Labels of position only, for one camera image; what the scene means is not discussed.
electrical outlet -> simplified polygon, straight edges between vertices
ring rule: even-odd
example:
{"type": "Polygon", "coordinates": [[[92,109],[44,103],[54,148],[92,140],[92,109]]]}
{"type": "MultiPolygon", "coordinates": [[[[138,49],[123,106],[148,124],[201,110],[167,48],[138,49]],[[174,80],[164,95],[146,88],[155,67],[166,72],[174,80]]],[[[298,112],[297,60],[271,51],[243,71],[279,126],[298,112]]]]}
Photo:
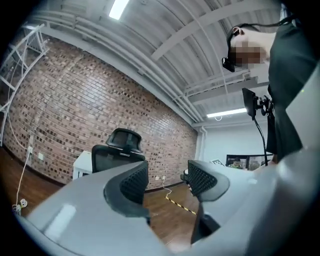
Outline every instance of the electrical outlet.
{"type": "Polygon", "coordinates": [[[34,152],[34,148],[32,146],[28,146],[28,151],[32,154],[34,152]]]}
{"type": "Polygon", "coordinates": [[[45,156],[39,152],[38,153],[38,158],[43,161],[45,156]]]}

baseboard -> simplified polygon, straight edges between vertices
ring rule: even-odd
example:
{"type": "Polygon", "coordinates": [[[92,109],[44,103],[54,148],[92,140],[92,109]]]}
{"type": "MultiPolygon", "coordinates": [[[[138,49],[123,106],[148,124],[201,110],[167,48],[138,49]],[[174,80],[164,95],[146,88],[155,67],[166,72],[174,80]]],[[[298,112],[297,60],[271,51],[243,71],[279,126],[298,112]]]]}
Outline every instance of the baseboard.
{"type": "MultiPolygon", "coordinates": [[[[2,147],[3,147],[3,149],[10,155],[10,157],[12,157],[15,161],[17,161],[17,162],[19,163],[19,165],[21,165],[22,167],[25,166],[25,162],[21,161],[6,145],[3,145],[2,147]]],[[[59,186],[59,187],[61,187],[61,188],[66,185],[66,184],[64,184],[64,183],[61,183],[61,182],[59,182],[59,181],[57,181],[57,180],[54,180],[54,179],[52,179],[52,178],[50,178],[50,177],[42,174],[41,172],[33,169],[32,167],[30,167],[30,166],[28,166],[28,165],[27,165],[25,168],[26,168],[30,173],[38,176],[39,178],[41,178],[41,179],[43,179],[43,180],[45,180],[45,181],[47,181],[47,182],[50,182],[50,183],[52,183],[52,184],[54,184],[54,185],[57,185],[57,186],[59,186]]]]}
{"type": "MultiPolygon", "coordinates": [[[[180,181],[178,183],[175,183],[175,184],[171,184],[169,186],[165,186],[166,189],[168,188],[172,188],[174,186],[178,186],[180,184],[184,183],[183,181],[180,181]]],[[[157,188],[153,188],[153,189],[149,189],[149,190],[146,190],[144,193],[147,194],[147,193],[151,193],[151,192],[156,192],[156,191],[160,191],[160,190],[164,190],[164,188],[161,186],[161,187],[157,187],[157,188]]]]}

light fixture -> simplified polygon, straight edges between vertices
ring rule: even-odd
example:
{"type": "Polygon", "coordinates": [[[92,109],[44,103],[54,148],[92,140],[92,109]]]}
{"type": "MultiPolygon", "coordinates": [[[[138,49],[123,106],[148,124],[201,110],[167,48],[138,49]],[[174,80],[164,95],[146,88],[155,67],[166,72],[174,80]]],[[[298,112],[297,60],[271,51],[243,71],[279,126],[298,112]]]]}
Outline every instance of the light fixture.
{"type": "Polygon", "coordinates": [[[234,109],[234,110],[229,110],[224,112],[207,114],[206,116],[208,118],[214,118],[214,117],[221,117],[221,116],[233,115],[233,114],[245,113],[245,112],[247,112],[247,109],[244,107],[244,108],[239,108],[239,109],[234,109]]]}
{"type": "Polygon", "coordinates": [[[114,0],[109,17],[119,20],[129,0],[114,0]]]}

brown floor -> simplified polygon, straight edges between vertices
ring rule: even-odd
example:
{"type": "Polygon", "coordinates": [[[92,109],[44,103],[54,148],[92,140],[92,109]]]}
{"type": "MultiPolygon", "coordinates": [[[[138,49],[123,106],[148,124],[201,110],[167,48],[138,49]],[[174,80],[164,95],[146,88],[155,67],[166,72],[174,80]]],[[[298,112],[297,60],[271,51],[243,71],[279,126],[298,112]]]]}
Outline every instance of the brown floor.
{"type": "MultiPolygon", "coordinates": [[[[16,202],[22,170],[23,166],[12,159],[3,148],[0,148],[0,176],[12,204],[16,202]]],[[[26,199],[28,206],[22,209],[22,215],[26,216],[39,203],[59,189],[58,185],[25,170],[19,198],[26,199]]],[[[171,190],[172,193],[168,196],[170,199],[197,212],[198,200],[191,195],[186,185],[177,185],[172,187],[171,190]]],[[[154,233],[171,251],[181,252],[190,247],[196,216],[165,199],[168,192],[167,190],[160,190],[146,193],[143,205],[150,210],[151,228],[154,233]]]]}

